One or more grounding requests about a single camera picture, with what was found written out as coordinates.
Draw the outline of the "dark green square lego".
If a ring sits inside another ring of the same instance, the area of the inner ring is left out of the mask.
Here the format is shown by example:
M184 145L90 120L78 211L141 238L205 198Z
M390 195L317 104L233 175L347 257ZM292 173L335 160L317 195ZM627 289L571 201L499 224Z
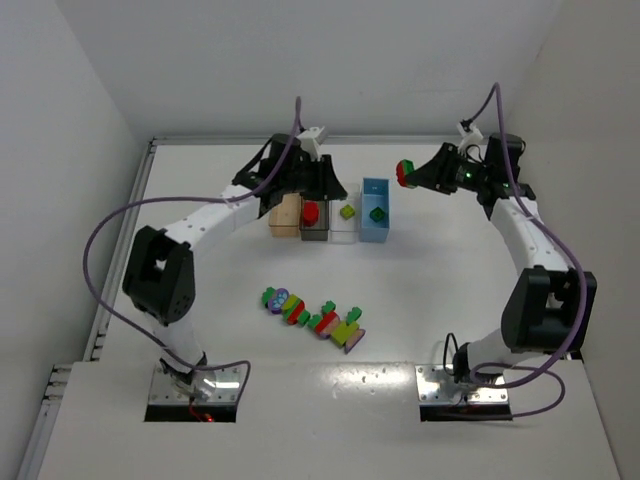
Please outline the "dark green square lego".
M375 222L382 222L386 218L386 212L381 207L375 207L369 213L369 218Z

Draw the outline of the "red flower lego brick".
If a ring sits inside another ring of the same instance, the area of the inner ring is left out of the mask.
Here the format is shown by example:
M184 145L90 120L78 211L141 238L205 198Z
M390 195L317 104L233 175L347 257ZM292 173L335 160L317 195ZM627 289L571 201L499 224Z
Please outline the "red flower lego brick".
M305 201L302 207L302 225L313 227L320 217L319 204L314 201Z

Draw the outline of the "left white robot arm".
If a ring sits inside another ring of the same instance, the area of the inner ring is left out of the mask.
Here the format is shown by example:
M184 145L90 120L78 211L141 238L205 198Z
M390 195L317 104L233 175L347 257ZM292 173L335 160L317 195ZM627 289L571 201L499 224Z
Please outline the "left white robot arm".
M330 155L320 151L326 136L323 127L296 137L273 135L214 202L160 229L145 226L136 233L122 288L150 320L162 344L161 363L175 378L189 384L207 363L190 318L198 261L287 194L312 201L346 198Z

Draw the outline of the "lime square lego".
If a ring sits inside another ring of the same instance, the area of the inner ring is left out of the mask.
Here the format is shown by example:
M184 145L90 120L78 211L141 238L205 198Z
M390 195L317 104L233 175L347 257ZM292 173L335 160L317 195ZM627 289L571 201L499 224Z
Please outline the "lime square lego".
M356 210L350 204L346 204L339 210L339 213L344 220L349 220L355 216Z

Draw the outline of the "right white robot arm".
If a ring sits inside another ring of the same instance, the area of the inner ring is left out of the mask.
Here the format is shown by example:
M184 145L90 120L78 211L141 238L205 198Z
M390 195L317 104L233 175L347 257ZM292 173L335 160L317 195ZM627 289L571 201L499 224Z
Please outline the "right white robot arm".
M475 193L518 275L500 327L455 353L457 382L485 382L508 367L545 357L535 371L541 374L565 354L579 351L586 336L597 280L544 225L533 189L519 182L518 162L525 149L522 138L494 133L481 161L445 143L420 167L409 160L396 167L397 181L405 188Z

